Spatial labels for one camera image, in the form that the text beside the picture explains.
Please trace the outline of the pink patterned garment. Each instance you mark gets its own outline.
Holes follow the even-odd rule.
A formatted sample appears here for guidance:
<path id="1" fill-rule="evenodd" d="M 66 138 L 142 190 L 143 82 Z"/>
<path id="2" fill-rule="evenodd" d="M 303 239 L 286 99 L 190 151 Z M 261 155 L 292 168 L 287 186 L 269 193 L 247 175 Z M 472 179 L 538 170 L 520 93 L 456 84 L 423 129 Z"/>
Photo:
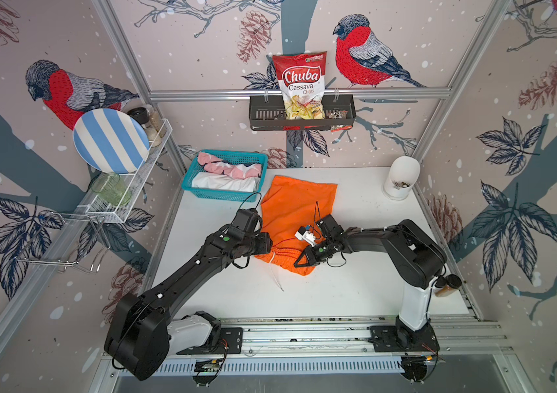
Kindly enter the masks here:
<path id="1" fill-rule="evenodd" d="M 219 157 L 205 152 L 200 152 L 198 154 L 197 162 L 203 168 L 204 172 L 214 175 L 225 175 L 229 178 L 236 179 L 257 178 L 262 175 L 261 164 L 233 165 Z"/>

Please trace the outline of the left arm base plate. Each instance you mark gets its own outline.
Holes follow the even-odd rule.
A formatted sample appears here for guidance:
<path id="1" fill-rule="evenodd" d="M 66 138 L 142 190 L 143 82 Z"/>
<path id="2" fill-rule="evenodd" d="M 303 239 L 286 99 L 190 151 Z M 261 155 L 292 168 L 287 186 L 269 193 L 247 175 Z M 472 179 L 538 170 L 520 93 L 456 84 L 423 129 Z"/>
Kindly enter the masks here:
<path id="1" fill-rule="evenodd" d="M 181 350 L 178 355 L 239 355 L 242 352 L 242 342 L 241 327 L 223 327 L 212 332 L 205 344 Z"/>

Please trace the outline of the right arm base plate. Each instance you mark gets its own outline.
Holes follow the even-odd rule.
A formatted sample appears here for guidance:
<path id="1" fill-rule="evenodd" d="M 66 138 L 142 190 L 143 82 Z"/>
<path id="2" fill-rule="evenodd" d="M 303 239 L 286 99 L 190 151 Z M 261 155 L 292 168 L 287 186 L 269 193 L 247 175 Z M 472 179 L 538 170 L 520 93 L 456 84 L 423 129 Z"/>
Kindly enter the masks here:
<path id="1" fill-rule="evenodd" d="M 379 325 L 369 328 L 373 349 L 383 352 L 422 352 L 436 353 L 440 351 L 435 331 L 430 324 L 426 324 L 418 331 L 412 331 L 404 326 Z"/>

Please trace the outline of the orange garment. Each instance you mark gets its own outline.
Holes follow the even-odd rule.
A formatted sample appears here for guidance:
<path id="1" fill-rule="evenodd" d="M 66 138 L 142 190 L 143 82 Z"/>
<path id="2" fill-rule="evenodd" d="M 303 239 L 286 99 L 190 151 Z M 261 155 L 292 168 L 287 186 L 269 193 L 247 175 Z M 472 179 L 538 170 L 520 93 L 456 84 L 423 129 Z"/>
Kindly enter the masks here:
<path id="1" fill-rule="evenodd" d="M 276 175 L 261 203 L 263 231 L 269 234 L 273 246 L 269 253 L 257 258 L 301 276 L 313 273 L 312 267 L 294 266 L 308 246 L 296 238 L 296 232 L 330 215 L 336 194 L 337 185 L 333 183 L 312 183 Z"/>

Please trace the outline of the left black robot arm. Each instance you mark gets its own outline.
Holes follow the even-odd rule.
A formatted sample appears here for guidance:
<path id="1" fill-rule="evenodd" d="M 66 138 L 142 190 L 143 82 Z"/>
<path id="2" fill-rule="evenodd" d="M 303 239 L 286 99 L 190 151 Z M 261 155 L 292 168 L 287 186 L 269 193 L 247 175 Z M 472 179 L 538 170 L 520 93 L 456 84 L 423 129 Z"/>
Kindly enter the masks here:
<path id="1" fill-rule="evenodd" d="M 163 282 L 139 296 L 123 296 L 104 342 L 113 367 L 144 381 L 170 352 L 229 352 L 216 317 L 204 311 L 179 320 L 173 317 L 205 283 L 235 260 L 270 252 L 272 241 L 262 232 L 262 226 L 256 209 L 238 210 L 231 223 L 210 234 L 199 251 Z"/>

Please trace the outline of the white shorts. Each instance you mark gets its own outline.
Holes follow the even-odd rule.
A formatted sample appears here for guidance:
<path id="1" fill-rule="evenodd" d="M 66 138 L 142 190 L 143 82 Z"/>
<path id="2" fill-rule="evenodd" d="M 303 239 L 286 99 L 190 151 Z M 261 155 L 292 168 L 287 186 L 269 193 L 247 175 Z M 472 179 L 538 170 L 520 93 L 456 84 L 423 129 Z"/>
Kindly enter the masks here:
<path id="1" fill-rule="evenodd" d="M 253 193 L 257 190 L 259 182 L 259 178 L 231 178 L 227 175 L 201 172 L 193 178 L 191 187 L 227 192 Z"/>

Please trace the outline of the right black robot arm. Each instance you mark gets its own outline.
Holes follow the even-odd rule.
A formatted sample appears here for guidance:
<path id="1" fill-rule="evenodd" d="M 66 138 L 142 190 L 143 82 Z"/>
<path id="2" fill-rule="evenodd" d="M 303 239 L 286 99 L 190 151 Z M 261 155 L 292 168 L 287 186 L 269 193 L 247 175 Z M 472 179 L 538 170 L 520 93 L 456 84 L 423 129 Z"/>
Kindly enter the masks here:
<path id="1" fill-rule="evenodd" d="M 446 271 L 442 249 L 414 221 L 405 219 L 383 229 L 343 229 L 332 215 L 316 222 L 322 242 L 302 227 L 296 233 L 309 245 L 294 262 L 296 269 L 315 267 L 335 254 L 379 252 L 389 255 L 404 280 L 402 306 L 396 317 L 397 342 L 404 348 L 417 344 L 429 327 L 429 307 L 436 281 Z"/>

